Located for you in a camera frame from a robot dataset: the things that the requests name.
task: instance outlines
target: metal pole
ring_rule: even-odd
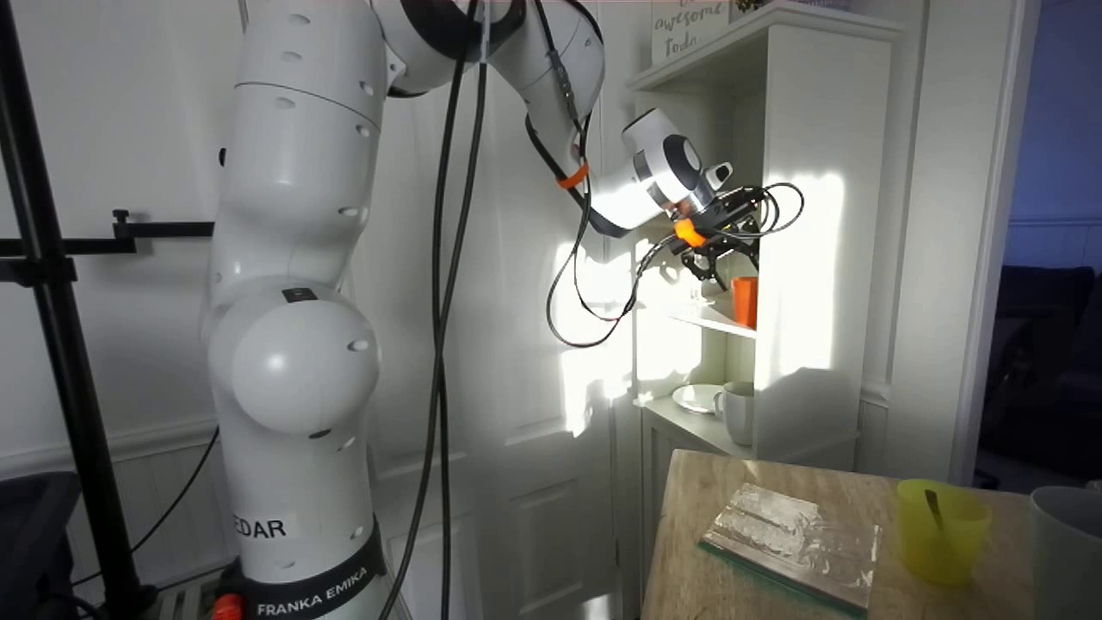
[[[99,419],[95,370],[74,299],[74,262],[63,248],[58,218],[50,190],[50,169],[38,141],[32,86],[21,59],[10,0],[0,0],[0,148],[19,211],[36,299],[58,400],[71,428],[71,449],[84,485],[95,545],[99,556],[112,620],[139,620],[157,593],[139,583],[123,511],[114,485],[106,433]]]

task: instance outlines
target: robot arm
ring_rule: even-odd
[[[628,165],[594,173],[587,131],[608,75],[597,18],[579,0],[501,4],[490,4],[490,63],[529,103],[534,148],[601,235],[622,238],[658,214],[701,218],[717,204],[732,165],[703,176],[692,145],[658,110],[625,131]],[[426,93],[453,75],[456,59],[478,54],[484,25],[453,0],[378,4],[378,22],[398,59],[392,93]]]
[[[591,173],[603,40],[577,0],[484,8],[493,70],[601,232],[711,214],[717,184],[661,114],[628,129],[625,169]],[[362,620],[390,593],[360,425],[378,348],[339,280],[364,227],[385,93],[440,86],[476,59],[484,22],[453,0],[252,4],[207,299],[250,616]]]

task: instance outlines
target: tabletop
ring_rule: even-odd
[[[991,512],[989,551],[983,556],[980,572],[968,586],[942,590],[913,579],[901,566],[894,478],[677,451],[655,539],[645,620],[865,616],[849,607],[829,607],[819,597],[800,597],[804,590],[794,590],[781,579],[762,579],[762,572],[752,572],[742,562],[723,562],[701,545],[717,512],[746,483],[819,502],[829,521],[845,521],[849,526],[870,526],[879,534],[870,616],[1031,616],[1035,534],[1028,497],[980,489],[983,502]]]

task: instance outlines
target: yellow cup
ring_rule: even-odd
[[[902,566],[935,586],[964,586],[989,545],[989,506],[963,489],[930,478],[897,485]]]

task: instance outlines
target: black cable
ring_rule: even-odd
[[[797,192],[797,214],[794,214],[790,219],[781,219],[781,204],[778,204],[774,190]],[[766,185],[762,192],[766,192],[766,199],[772,204],[772,211],[774,211],[778,219],[774,219],[767,232],[762,227],[757,238],[790,232],[790,227],[804,218],[804,211],[806,211],[806,198],[804,198],[804,190],[800,190],[797,184],[772,184],[772,185]]]
[[[591,317],[612,324],[616,317],[601,312],[581,292],[581,260],[579,256],[581,256],[587,232],[591,232],[591,219],[581,218],[579,219],[579,235],[577,235],[571,250],[569,250],[577,299]]]
[[[565,264],[555,271],[552,291],[547,291],[547,296],[544,296],[544,320],[547,320],[552,333],[555,333],[562,345],[569,345],[569,348],[601,348],[601,345],[608,345],[608,342],[622,330],[625,317],[638,307],[645,271],[649,271],[649,268],[655,264],[655,260],[658,260],[666,248],[671,248],[671,246],[677,246],[677,238],[666,238],[666,241],[658,241],[658,246],[641,260],[641,264],[635,268],[631,292],[628,292],[622,312],[609,320],[608,333],[601,333],[601,339],[594,339],[594,342],[571,342],[571,339],[565,339],[565,333],[557,330],[557,324],[555,324],[555,291],[557,291],[557,280],[562,280],[562,271],[565,271],[565,264],[569,264],[569,262],[565,262]]]
[[[98,610],[95,602],[88,602],[88,599],[81,599],[81,597],[74,597],[74,593],[46,593],[46,599],[71,602],[74,612],[81,612],[81,616],[106,620],[104,610]]]
[[[162,516],[130,545],[130,556],[139,556],[162,526],[166,526],[166,521],[180,511],[180,502],[185,501],[185,493],[196,485],[196,478],[200,478],[200,472],[203,472],[203,465],[207,465],[207,457],[211,457],[211,451],[213,451],[213,444],[219,444],[219,428],[211,430],[211,441],[207,441],[207,449],[203,449],[203,454],[200,454],[200,462],[193,465],[193,472],[191,472],[191,478],[183,483],[183,489],[173,497],[173,502],[162,511]],[[88,586],[88,583],[95,583],[95,579],[99,579],[104,572],[95,572],[95,575],[84,575],[84,579],[75,579],[74,583],[74,590],[81,590],[81,586]]]
[[[555,47],[555,33],[552,33],[552,22],[547,22],[547,9],[544,9],[544,0],[534,0],[534,8],[538,8],[541,32],[544,32],[544,40],[547,40],[552,75],[555,75],[555,84],[562,89],[562,108],[565,108],[569,120],[577,124],[577,131],[587,134],[579,103],[577,103],[577,86],[571,86],[571,75],[565,71],[565,63],[557,54],[557,47]]]
[[[392,612],[402,583],[410,575],[415,562],[415,545],[425,516],[425,501],[426,501],[426,483],[432,483],[432,462],[433,449],[440,449],[440,526],[445,526],[445,559],[440,559],[440,616],[453,612],[453,462],[447,462],[447,373],[445,373],[445,333],[447,333],[447,317],[453,317],[453,299],[456,299],[456,280],[459,280],[459,250],[462,250],[462,235],[470,224],[470,204],[472,204],[472,169],[470,169],[470,190],[467,190],[467,211],[459,219],[459,241],[453,246],[453,271],[445,285],[445,303],[440,303],[440,248],[445,248],[445,192],[447,192],[447,163],[453,163],[453,137],[456,137],[456,114],[459,114],[459,93],[462,93],[462,71],[467,59],[456,59],[453,71],[453,93],[447,93],[447,110],[445,110],[445,141],[440,141],[440,163],[439,163],[439,192],[433,192],[433,277],[432,277],[432,299],[433,299],[433,388],[432,388],[432,416],[426,416],[426,441],[425,441],[425,462],[421,462],[421,483],[418,483],[418,501],[415,501],[415,516],[410,516],[410,534],[406,548],[401,559],[401,572],[390,586],[390,597],[383,602],[383,616]],[[478,70],[478,118],[476,118],[476,137],[472,137],[472,165],[476,165],[476,145],[484,134],[484,110],[487,110],[487,63]]]

